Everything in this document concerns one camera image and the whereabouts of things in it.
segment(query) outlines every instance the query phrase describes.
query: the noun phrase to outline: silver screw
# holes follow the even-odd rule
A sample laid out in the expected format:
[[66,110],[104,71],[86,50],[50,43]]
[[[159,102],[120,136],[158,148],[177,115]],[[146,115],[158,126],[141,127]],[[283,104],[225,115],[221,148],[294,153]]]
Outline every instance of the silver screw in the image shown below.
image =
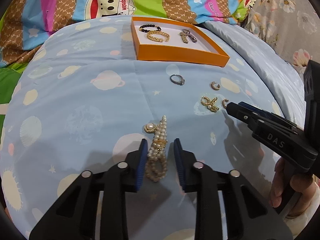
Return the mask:
[[124,168],[126,168],[126,167],[128,167],[128,164],[127,164],[126,162],[120,162],[120,163],[118,163],[118,168],[124,169]]
[[81,176],[84,178],[88,178],[91,176],[91,171],[84,171],[81,173]]
[[201,162],[195,162],[194,164],[193,164],[193,166],[196,168],[196,169],[201,169],[201,168],[203,168],[203,163],[201,163]]
[[237,171],[237,170],[232,170],[232,171],[230,171],[230,175],[232,177],[239,177],[240,176],[240,172]]

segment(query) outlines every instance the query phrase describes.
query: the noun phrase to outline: pink flower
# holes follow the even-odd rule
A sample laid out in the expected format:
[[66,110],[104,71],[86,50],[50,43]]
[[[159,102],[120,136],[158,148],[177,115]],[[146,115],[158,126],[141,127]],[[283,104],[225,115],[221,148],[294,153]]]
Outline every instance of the pink flower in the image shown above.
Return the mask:
[[305,49],[299,49],[293,54],[294,68],[299,74],[303,74],[306,70],[309,60],[312,59],[309,52]]

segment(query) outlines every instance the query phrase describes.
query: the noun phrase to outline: colorful blanket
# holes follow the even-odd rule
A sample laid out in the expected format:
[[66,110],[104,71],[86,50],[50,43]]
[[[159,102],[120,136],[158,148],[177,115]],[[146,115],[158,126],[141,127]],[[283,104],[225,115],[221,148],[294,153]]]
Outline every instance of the colorful blanket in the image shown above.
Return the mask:
[[149,15],[191,24],[236,24],[255,0],[13,0],[0,38],[0,67],[25,67],[39,46],[66,25],[111,15]]

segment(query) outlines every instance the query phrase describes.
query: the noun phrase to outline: gold bracelet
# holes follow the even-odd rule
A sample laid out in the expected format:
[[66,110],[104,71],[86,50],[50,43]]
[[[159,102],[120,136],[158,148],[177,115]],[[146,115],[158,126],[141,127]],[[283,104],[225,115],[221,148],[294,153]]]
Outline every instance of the gold bracelet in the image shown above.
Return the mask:
[[159,34],[159,35],[166,37],[165,42],[168,42],[170,39],[170,35],[168,33],[160,32],[160,31],[150,31],[147,33],[147,38],[151,41],[163,42],[162,38],[157,38],[157,37],[151,36],[151,34]]

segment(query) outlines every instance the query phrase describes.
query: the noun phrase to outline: bed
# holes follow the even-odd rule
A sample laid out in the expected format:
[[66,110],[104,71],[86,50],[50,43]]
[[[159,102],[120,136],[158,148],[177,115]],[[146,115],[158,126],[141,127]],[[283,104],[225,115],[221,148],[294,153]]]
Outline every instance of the bed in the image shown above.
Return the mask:
[[[303,126],[303,82],[263,40],[222,21],[204,21],[206,29],[200,29],[230,56],[224,68],[135,60],[130,15],[60,28],[30,50],[27,67],[15,65],[23,73],[4,120],[0,174],[10,216],[23,236],[81,171],[104,171],[142,138],[150,142],[143,126],[162,115],[169,144],[180,138],[198,160],[217,171],[238,169],[268,195],[279,156],[228,117],[221,101],[244,101]],[[103,87],[95,86],[101,73]],[[173,73],[185,85],[171,83]],[[212,81],[220,91],[210,88]],[[201,106],[202,96],[218,97],[220,111]],[[191,238],[195,204],[195,196],[179,187],[169,147],[167,176],[157,184],[146,180],[138,194],[127,196],[129,237]]]

